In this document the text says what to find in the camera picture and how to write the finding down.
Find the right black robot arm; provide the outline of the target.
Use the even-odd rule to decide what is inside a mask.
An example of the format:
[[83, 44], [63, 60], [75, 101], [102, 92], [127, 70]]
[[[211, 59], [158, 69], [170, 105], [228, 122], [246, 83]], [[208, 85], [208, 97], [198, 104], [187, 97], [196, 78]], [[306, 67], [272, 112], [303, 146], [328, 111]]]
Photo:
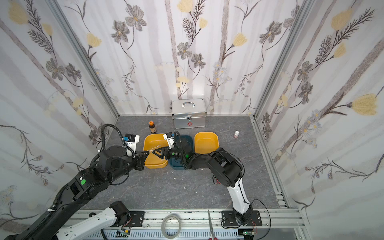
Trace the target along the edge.
[[220, 147], [218, 135], [213, 132], [197, 133], [194, 147], [177, 131], [163, 137], [168, 145], [154, 149], [152, 153], [163, 160], [180, 160], [185, 170], [208, 168], [217, 183], [228, 189], [235, 219], [240, 225], [246, 225], [251, 219], [253, 207], [243, 187], [245, 167], [234, 154]]

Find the silver metal case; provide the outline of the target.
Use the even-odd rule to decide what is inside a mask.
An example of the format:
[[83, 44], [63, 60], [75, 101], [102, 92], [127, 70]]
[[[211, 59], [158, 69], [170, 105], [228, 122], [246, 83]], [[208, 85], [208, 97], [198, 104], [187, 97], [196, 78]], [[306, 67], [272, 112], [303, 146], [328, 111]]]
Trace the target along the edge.
[[204, 99], [172, 100], [175, 129], [205, 127], [206, 117], [207, 109]]

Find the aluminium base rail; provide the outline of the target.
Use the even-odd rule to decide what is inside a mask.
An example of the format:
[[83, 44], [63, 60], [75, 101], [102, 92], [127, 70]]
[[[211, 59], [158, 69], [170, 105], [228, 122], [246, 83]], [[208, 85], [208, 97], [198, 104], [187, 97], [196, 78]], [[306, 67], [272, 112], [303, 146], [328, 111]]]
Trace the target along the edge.
[[119, 224], [112, 210], [80, 210], [58, 231], [58, 240], [309, 240], [296, 209], [259, 209], [236, 227], [226, 210], [133, 210]]

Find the yellow plastic bin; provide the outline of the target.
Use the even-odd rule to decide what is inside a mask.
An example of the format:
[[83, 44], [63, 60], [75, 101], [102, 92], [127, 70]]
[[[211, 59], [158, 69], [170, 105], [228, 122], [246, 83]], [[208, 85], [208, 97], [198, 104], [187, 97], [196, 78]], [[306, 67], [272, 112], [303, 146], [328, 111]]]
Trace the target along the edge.
[[213, 132], [200, 132], [194, 137], [195, 152], [198, 154], [209, 154], [219, 147], [219, 138]]
[[[144, 151], [156, 150], [161, 147], [167, 147], [168, 143], [163, 137], [164, 134], [152, 134], [145, 138]], [[148, 169], [160, 169], [168, 165], [167, 160], [160, 159], [156, 156], [153, 159], [147, 159], [145, 161], [145, 167]]]

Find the brown bottle orange cap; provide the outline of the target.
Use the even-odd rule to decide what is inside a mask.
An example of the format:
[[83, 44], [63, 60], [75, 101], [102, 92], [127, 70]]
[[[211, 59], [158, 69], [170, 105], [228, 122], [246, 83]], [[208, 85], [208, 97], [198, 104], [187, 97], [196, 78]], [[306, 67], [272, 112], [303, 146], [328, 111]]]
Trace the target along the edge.
[[155, 134], [157, 132], [156, 125], [153, 121], [149, 122], [149, 128], [152, 134]]

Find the grey tape roll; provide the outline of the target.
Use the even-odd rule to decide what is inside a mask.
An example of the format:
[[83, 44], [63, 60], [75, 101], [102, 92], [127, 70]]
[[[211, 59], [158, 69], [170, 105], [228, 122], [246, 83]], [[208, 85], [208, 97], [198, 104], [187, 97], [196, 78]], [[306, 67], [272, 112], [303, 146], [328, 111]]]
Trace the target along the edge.
[[163, 218], [161, 232], [167, 240], [174, 240], [179, 237], [182, 230], [181, 219], [178, 215], [170, 214]]

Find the left yellow plastic bin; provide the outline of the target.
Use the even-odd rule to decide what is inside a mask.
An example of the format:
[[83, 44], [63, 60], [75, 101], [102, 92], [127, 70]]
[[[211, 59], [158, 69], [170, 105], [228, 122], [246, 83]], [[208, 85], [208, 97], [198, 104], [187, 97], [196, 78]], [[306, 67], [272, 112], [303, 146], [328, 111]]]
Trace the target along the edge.
[[[156, 150], [161, 147], [167, 147], [168, 143], [163, 137], [164, 134], [152, 134], [145, 138], [144, 151]], [[148, 169], [160, 169], [168, 165], [167, 160], [160, 159], [156, 156], [153, 159], [147, 159], [145, 161], [145, 167]]]

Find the teal plastic bin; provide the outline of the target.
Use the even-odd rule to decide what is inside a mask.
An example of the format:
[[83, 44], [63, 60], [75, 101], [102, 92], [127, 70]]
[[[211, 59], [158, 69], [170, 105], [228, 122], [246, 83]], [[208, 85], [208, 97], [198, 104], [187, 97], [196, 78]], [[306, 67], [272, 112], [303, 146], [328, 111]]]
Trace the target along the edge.
[[[180, 143], [180, 141], [182, 142], [182, 145], [184, 147], [184, 150], [186, 151], [186, 153], [188, 154], [188, 158], [192, 156], [192, 153], [194, 152], [194, 144], [193, 144], [193, 139], [191, 136], [187, 136], [187, 135], [182, 135], [182, 136], [177, 136], [176, 137], [176, 141], [177, 141], [177, 144]], [[175, 157], [171, 157], [169, 158], [169, 164], [171, 165], [171, 167], [174, 169], [174, 170], [184, 170], [184, 165], [183, 165], [183, 160], [181, 158], [175, 158]]]

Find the red handled scissors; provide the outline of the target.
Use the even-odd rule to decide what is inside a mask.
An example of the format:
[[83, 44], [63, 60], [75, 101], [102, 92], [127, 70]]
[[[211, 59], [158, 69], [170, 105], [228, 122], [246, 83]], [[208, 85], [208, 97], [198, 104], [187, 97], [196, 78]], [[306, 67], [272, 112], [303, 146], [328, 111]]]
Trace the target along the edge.
[[215, 235], [214, 229], [213, 229], [213, 223], [212, 223], [210, 211], [208, 211], [208, 220], [209, 220], [209, 228], [210, 228], [210, 233], [211, 233], [209, 240], [218, 240], [218, 238]]

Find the right yellow plastic bin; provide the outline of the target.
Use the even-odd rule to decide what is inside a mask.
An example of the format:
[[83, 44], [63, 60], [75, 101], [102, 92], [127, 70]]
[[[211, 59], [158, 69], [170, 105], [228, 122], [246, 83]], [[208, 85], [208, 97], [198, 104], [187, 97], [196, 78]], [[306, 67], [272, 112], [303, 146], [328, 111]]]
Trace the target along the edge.
[[195, 152], [198, 154], [209, 154], [219, 147], [219, 138], [213, 132], [200, 132], [194, 137]]

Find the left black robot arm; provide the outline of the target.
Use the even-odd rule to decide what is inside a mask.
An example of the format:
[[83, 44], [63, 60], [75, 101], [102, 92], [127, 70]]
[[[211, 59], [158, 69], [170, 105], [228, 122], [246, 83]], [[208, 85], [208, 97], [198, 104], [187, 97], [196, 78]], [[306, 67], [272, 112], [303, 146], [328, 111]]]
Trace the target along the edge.
[[57, 193], [52, 205], [30, 227], [18, 235], [9, 235], [8, 240], [57, 240], [63, 225], [84, 205], [109, 186], [116, 186], [120, 177], [128, 177], [130, 171], [143, 171], [149, 151], [137, 153], [125, 143], [106, 146], [105, 129], [118, 128], [112, 124], [101, 127], [101, 149], [90, 166], [78, 172]]

